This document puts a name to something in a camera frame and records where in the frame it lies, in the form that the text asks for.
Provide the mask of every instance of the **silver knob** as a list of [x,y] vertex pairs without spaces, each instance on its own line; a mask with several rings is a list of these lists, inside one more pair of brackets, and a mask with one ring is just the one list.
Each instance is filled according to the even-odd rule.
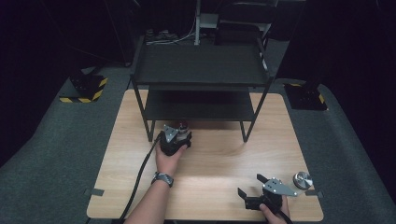
[[299,172],[293,177],[294,185],[299,189],[309,189],[311,188],[313,181],[311,175],[306,172]]

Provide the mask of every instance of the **hand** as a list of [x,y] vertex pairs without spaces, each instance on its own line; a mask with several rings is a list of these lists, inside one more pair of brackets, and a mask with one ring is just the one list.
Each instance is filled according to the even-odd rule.
[[186,148],[187,146],[184,145],[174,155],[166,156],[161,150],[160,144],[157,144],[155,146],[155,161],[157,162],[157,171],[173,177],[177,169],[178,159],[180,159]]
[[[290,217],[288,198],[285,195],[282,195],[282,201],[282,207],[280,210],[286,216]],[[272,213],[271,210],[265,206],[265,204],[260,204],[260,210],[262,210],[262,214],[265,216],[269,224],[287,224],[280,215],[274,215],[274,213]]]

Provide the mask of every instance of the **controller cable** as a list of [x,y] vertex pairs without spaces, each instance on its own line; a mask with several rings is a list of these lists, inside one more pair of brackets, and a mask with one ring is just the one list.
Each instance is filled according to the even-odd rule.
[[139,173],[137,175],[136,182],[134,183],[134,191],[132,191],[131,198],[129,199],[129,202],[127,203],[127,205],[126,205],[121,217],[119,218],[119,224],[122,224],[125,221],[124,219],[126,217],[126,214],[128,213],[128,210],[131,207],[132,201],[134,200],[134,196],[136,195],[137,187],[139,186],[139,182],[140,182],[140,177],[143,174],[143,171],[144,171],[144,169],[146,167],[146,163],[149,160],[151,152],[155,148],[155,145],[157,145],[157,142],[160,140],[160,138],[161,138],[161,133],[159,133],[157,138],[154,140],[154,144],[152,144],[151,150],[148,152],[148,154],[146,155],[146,158],[143,160],[143,163],[140,166],[140,170],[139,170]]
[[283,213],[283,212],[280,211],[280,210],[279,210],[277,213],[278,213],[280,216],[282,216],[283,219],[285,219],[285,221],[286,221],[287,224],[293,224],[293,222],[291,221],[291,219],[290,219],[288,216],[286,216],[285,213]]

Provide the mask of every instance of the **gray floor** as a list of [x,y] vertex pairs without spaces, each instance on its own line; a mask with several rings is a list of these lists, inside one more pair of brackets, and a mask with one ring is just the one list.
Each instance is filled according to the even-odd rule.
[[[270,46],[267,63],[276,72],[287,45],[274,42]],[[94,186],[129,68],[109,64],[100,75],[108,77],[108,82],[98,102],[65,104],[54,96],[35,135],[0,169],[0,223],[87,220],[90,198],[84,192]],[[319,223],[396,223],[395,204],[332,93],[319,87],[328,111],[293,110],[284,82],[298,81],[278,79],[270,92],[284,96],[315,187],[324,195],[319,199],[324,213]],[[111,220],[92,219],[90,223]]]

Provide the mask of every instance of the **gray tape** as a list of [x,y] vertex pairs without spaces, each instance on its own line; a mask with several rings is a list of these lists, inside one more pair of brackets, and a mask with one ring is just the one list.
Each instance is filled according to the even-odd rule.
[[323,192],[322,191],[316,191],[314,189],[308,189],[305,191],[306,196],[318,196],[318,198],[323,198]]
[[105,191],[103,189],[85,189],[84,191],[84,195],[86,196],[91,196],[91,195],[103,196],[104,193]]

